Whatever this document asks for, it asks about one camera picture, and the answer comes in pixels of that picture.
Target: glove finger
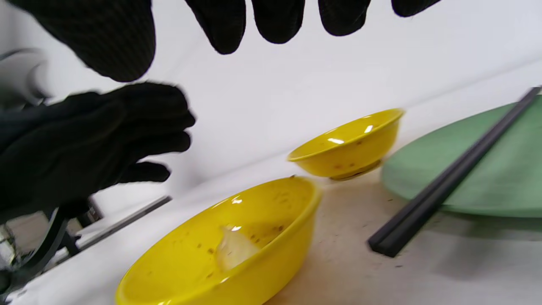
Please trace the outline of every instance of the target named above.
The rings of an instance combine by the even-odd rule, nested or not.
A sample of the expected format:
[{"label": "glove finger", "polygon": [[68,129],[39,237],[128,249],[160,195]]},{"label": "glove finger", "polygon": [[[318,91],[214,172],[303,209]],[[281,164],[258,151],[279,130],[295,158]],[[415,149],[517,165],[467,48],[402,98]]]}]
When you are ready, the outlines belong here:
[{"label": "glove finger", "polygon": [[45,124],[16,140],[3,153],[9,160],[28,160],[36,154],[54,156],[109,136],[125,113],[118,103],[108,103],[86,115]]},{"label": "glove finger", "polygon": [[286,43],[303,22],[305,0],[252,0],[260,35],[271,43]]},{"label": "glove finger", "polygon": [[222,55],[241,44],[247,23],[244,0],[186,0],[212,47]]},{"label": "glove finger", "polygon": [[123,124],[115,132],[116,143],[129,143],[141,138],[172,134],[182,132],[192,127],[196,119],[191,113],[185,114],[182,118],[163,120],[139,120],[133,123]]},{"label": "glove finger", "polygon": [[410,17],[436,4],[440,0],[391,0],[395,14]]},{"label": "glove finger", "polygon": [[371,0],[318,0],[320,18],[328,33],[345,36],[362,28]]},{"label": "glove finger", "polygon": [[176,118],[188,111],[188,102],[178,87],[150,82],[125,86],[104,94],[104,98],[121,100],[127,121]]},{"label": "glove finger", "polygon": [[125,146],[127,157],[124,162],[132,164],[148,156],[182,153],[188,150],[190,144],[190,136],[186,132],[139,139]]},{"label": "glove finger", "polygon": [[118,183],[145,181],[164,182],[170,175],[171,173],[165,165],[152,162],[140,162],[128,166],[122,173]]}]

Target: bowl rim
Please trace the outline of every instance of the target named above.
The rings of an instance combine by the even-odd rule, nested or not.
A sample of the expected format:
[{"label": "bowl rim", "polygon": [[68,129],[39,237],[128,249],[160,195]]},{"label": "bowl rim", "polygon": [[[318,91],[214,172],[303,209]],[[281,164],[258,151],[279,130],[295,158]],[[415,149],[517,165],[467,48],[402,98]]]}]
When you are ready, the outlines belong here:
[{"label": "bowl rim", "polygon": [[[161,238],[159,241],[154,243],[147,251],[145,251],[145,253],[143,253],[143,255],[141,255],[137,259],[137,261],[139,261],[143,256],[145,256],[153,247],[155,247],[157,244],[162,242],[162,240],[167,238],[169,234],[171,234],[173,231],[175,231],[178,228],[180,228],[181,226],[183,226],[185,223],[187,223],[191,219],[193,219],[195,217],[198,217],[201,214],[204,214],[204,213],[214,209],[215,207],[217,207],[217,206],[219,206],[219,205],[221,205],[221,204],[223,204],[225,202],[231,201],[231,199],[241,195],[242,193],[244,193],[244,192],[246,192],[248,190],[258,188],[258,187],[273,183],[275,181],[286,180],[286,179],[303,180],[303,181],[308,182],[310,184],[310,186],[312,187],[311,197],[309,198],[309,202],[308,202],[307,206],[299,214],[299,216],[295,218],[295,220],[292,222],[292,224],[290,224],[284,231],[282,231],[280,233],[280,235],[278,235],[275,239],[273,239],[269,244],[265,245],[260,251],[258,251],[258,253],[254,254],[253,256],[251,256],[250,258],[248,258],[247,260],[245,260],[244,262],[242,262],[241,264],[239,264],[235,268],[225,272],[224,273],[224,279],[216,279],[214,281],[208,281],[206,284],[202,284],[202,285],[198,285],[198,286],[194,287],[194,289],[192,289],[191,291],[189,291],[189,292],[187,292],[185,294],[173,296],[173,297],[171,297],[170,300],[160,300],[160,301],[157,300],[158,303],[160,303],[161,301],[165,301],[166,303],[168,301],[171,301],[171,303],[173,303],[173,304],[177,304],[177,303],[182,304],[182,303],[187,302],[189,300],[194,300],[194,299],[208,293],[209,291],[212,291],[214,287],[216,287],[216,286],[230,280],[233,277],[236,277],[237,275],[243,273],[247,268],[250,268],[252,265],[257,263],[258,261],[260,261],[260,260],[264,259],[265,257],[269,256],[270,253],[273,252],[273,250],[275,248],[277,248],[281,244],[285,243],[286,240],[288,238],[290,238],[291,236],[293,236],[295,233],[297,233],[297,231],[299,231],[299,229],[301,229],[301,227],[311,217],[315,216],[316,210],[318,209],[318,206],[320,205],[320,202],[321,202],[321,199],[322,199],[322,190],[321,190],[319,184],[314,179],[306,177],[306,176],[298,176],[298,175],[292,175],[290,177],[273,179],[271,181],[267,181],[267,182],[258,184],[256,186],[252,186],[250,188],[247,188],[245,190],[242,190],[242,191],[236,193],[235,195],[232,195],[232,196],[230,196],[230,197],[228,197],[228,198],[226,198],[226,199],[224,199],[224,200],[222,200],[222,201],[220,201],[220,202],[206,208],[205,210],[201,211],[200,213],[194,215],[193,217],[191,217],[187,221],[183,222],[182,224],[180,224],[179,226],[177,226],[176,228],[171,230],[168,234],[166,234],[166,236]],[[135,261],[130,266],[130,268],[126,271],[126,273],[123,275],[123,277],[122,277],[122,279],[121,279],[121,281],[120,281],[120,283],[119,283],[119,285],[117,287],[117,290],[116,290],[116,293],[115,293],[115,299],[116,299],[116,302],[117,302],[118,305],[156,305],[157,304],[157,301],[151,301],[151,302],[126,302],[124,300],[121,300],[121,286],[122,286],[122,283],[124,282],[124,279],[126,278],[128,273],[130,271],[132,271],[132,268],[137,263],[137,261]]]},{"label": "bowl rim", "polygon": [[[292,157],[293,152],[295,152],[295,151],[298,150],[299,148],[303,147],[303,146],[306,145],[307,143],[309,143],[309,142],[315,140],[316,138],[321,137],[321,136],[323,136],[323,135],[325,135],[325,134],[328,134],[329,132],[332,132],[332,131],[334,131],[334,130],[336,130],[336,129],[339,129],[339,128],[341,128],[341,127],[345,127],[345,126],[347,126],[347,125],[350,125],[351,123],[357,122],[357,121],[359,121],[359,120],[363,120],[363,119],[365,119],[365,118],[367,118],[367,117],[374,116],[374,115],[377,115],[377,114],[382,113],[382,112],[395,112],[395,115],[394,115],[391,119],[389,119],[389,120],[385,121],[383,124],[379,125],[378,127],[373,128],[370,132],[368,132],[368,133],[366,133],[366,134],[361,134],[361,135],[359,135],[359,136],[357,136],[357,137],[354,137],[354,138],[352,138],[352,139],[349,139],[349,140],[345,141],[344,143],[338,144],[338,145],[333,146],[333,147],[325,148],[325,149],[316,151],[316,152],[314,152],[314,153],[312,152],[312,153],[310,153],[310,154],[302,155],[302,156],[299,156],[299,157]],[[345,124],[343,124],[343,125],[340,125],[340,126],[338,126],[338,127],[335,127],[335,128],[333,128],[333,129],[330,129],[330,130],[324,132],[323,134],[317,135],[317,136],[315,136],[314,138],[310,139],[309,141],[307,141],[307,142],[303,143],[302,145],[298,146],[297,148],[295,148],[294,150],[292,150],[292,151],[288,154],[288,159],[287,159],[287,160],[290,161],[290,162],[297,162],[297,161],[305,160],[305,159],[308,159],[308,158],[313,157],[313,156],[315,156],[315,155],[319,155],[319,154],[322,154],[322,153],[325,153],[325,152],[328,152],[328,151],[331,151],[331,150],[336,150],[336,149],[342,148],[342,147],[344,147],[344,146],[346,146],[346,145],[348,145],[348,144],[357,142],[357,141],[359,141],[359,140],[361,140],[361,139],[363,139],[363,138],[365,138],[365,137],[368,137],[368,136],[370,136],[370,135],[373,135],[375,132],[377,132],[377,131],[379,131],[379,130],[385,128],[385,127],[387,127],[388,125],[390,125],[390,124],[392,124],[392,123],[394,123],[394,122],[396,122],[396,121],[398,121],[398,120],[405,114],[405,112],[406,112],[406,111],[405,111],[405,109],[403,109],[403,108],[391,108],[391,109],[386,109],[386,110],[378,111],[378,112],[372,113],[372,114],[370,114],[370,115],[366,115],[366,116],[364,116],[364,117],[361,117],[361,118],[352,120],[352,121],[350,121],[350,122],[348,122],[348,123],[345,123]]]}]

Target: bowl base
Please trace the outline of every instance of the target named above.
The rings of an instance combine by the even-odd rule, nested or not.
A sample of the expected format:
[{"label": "bowl base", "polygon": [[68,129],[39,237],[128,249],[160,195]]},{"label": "bowl base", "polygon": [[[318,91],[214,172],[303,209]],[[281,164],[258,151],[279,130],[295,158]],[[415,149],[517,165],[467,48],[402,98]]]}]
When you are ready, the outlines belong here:
[{"label": "bowl base", "polygon": [[378,160],[375,163],[369,164],[368,166],[358,168],[346,174],[330,177],[330,179],[335,180],[335,181],[346,181],[346,180],[354,179],[357,176],[367,174],[368,172],[373,171],[374,169],[377,169],[381,163],[382,163],[382,160]]}]

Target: translucent food piece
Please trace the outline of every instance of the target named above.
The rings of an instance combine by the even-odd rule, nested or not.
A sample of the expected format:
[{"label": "translucent food piece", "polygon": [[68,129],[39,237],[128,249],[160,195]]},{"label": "translucent food piece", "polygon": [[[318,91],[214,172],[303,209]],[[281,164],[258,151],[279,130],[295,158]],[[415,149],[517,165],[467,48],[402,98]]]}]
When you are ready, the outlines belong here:
[{"label": "translucent food piece", "polygon": [[216,249],[216,262],[223,272],[237,267],[260,250],[236,228],[221,227],[224,236]]}]

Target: yellow bowl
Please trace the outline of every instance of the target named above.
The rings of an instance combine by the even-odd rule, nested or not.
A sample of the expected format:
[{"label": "yellow bowl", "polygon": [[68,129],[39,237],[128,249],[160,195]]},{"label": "yellow bowl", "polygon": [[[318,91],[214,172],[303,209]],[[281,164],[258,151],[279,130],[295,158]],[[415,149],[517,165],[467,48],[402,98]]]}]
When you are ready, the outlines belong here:
[{"label": "yellow bowl", "polygon": [[[321,192],[292,176],[247,189],[170,232],[129,269],[118,305],[261,305],[301,267],[312,241]],[[235,226],[259,250],[221,271],[221,226]]]},{"label": "yellow bowl", "polygon": [[389,109],[357,119],[320,135],[288,155],[312,175],[345,180],[372,170],[391,149],[402,109]]}]

